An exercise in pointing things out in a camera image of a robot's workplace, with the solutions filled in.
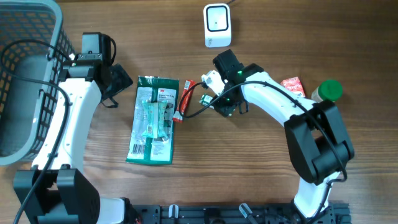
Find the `green 3M sponge package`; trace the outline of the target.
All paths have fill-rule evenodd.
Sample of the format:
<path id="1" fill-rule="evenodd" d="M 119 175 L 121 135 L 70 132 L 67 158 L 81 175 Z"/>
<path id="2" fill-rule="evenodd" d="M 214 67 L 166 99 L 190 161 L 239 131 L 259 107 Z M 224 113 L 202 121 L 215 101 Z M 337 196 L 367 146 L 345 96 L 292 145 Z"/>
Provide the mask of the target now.
<path id="1" fill-rule="evenodd" d="M 178 88 L 176 79 L 138 78 L 126 162 L 147 166 L 172 163 Z"/>

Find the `red stick packet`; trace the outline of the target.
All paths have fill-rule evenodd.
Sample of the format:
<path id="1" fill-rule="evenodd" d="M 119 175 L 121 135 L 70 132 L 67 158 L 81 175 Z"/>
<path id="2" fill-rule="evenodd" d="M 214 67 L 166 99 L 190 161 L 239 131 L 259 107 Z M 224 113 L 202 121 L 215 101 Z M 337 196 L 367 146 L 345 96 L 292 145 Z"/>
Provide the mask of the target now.
<path id="1" fill-rule="evenodd" d="M 186 80 L 185 81 L 185 86 L 184 86 L 184 89 L 183 89 L 182 97 L 180 99 L 181 107 L 179 107 L 179 106 L 177 107 L 177 109 L 176 109 L 176 111 L 174 113 L 174 116 L 172 118 L 173 121 L 175 121 L 177 123 L 182 123 L 183 122 L 183 115 L 184 115 L 184 113 L 185 113 L 185 111 L 187 109 L 187 106 L 189 105 L 190 99 L 192 97 L 193 90 L 190 91 L 185 96 L 185 98 L 183 96 L 184 96 L 184 94 L 186 94 L 188 89 L 191 88 L 194 84 L 196 84 L 196 82 L 193 81 L 193 80 Z"/>

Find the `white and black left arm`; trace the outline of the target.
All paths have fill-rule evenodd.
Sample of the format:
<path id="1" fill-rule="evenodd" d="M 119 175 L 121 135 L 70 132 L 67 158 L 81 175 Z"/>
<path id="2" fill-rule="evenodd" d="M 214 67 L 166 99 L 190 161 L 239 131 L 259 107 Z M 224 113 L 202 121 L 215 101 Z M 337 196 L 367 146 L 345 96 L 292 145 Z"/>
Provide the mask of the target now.
<path id="1" fill-rule="evenodd" d="M 85 144 L 95 109 L 132 84 L 114 63 L 116 43 L 100 32 L 82 35 L 82 51 L 61 64 L 58 100 L 49 132 L 29 170 L 14 177 L 21 207 L 31 223 L 134 223 L 126 198 L 101 197 L 83 174 Z"/>

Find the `green lid white jar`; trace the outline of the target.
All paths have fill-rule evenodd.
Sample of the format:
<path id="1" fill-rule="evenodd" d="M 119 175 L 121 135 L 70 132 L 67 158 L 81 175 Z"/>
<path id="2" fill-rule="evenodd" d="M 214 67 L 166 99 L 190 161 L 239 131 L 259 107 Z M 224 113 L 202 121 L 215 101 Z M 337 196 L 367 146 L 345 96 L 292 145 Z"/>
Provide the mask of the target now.
<path id="1" fill-rule="evenodd" d="M 311 95 L 311 99 L 317 103 L 330 100 L 336 101 L 343 95 L 343 87 L 337 80 L 325 80 L 321 83 Z"/>

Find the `red and white tissue pack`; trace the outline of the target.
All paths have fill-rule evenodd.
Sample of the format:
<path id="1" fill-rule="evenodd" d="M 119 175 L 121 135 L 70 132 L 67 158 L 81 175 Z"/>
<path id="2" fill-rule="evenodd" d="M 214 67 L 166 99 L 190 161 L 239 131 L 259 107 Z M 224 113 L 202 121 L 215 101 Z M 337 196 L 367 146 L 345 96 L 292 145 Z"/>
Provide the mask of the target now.
<path id="1" fill-rule="evenodd" d="M 305 98 L 305 92 L 299 77 L 282 80 L 280 84 L 292 93 Z"/>

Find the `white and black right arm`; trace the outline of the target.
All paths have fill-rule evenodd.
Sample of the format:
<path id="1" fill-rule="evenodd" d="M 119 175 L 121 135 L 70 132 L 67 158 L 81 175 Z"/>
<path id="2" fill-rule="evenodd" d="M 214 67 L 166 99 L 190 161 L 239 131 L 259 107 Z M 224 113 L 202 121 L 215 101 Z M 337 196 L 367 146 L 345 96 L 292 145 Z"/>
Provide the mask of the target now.
<path id="1" fill-rule="evenodd" d="M 337 106 L 298 96 L 275 82 L 255 63 L 244 66 L 232 50 L 213 59 L 217 75 L 207 85 L 212 104 L 224 117 L 254 104 L 284 127 L 290 161 L 300 177 L 293 200 L 297 213 L 314 222 L 328 206 L 333 184 L 347 180 L 354 147 Z"/>

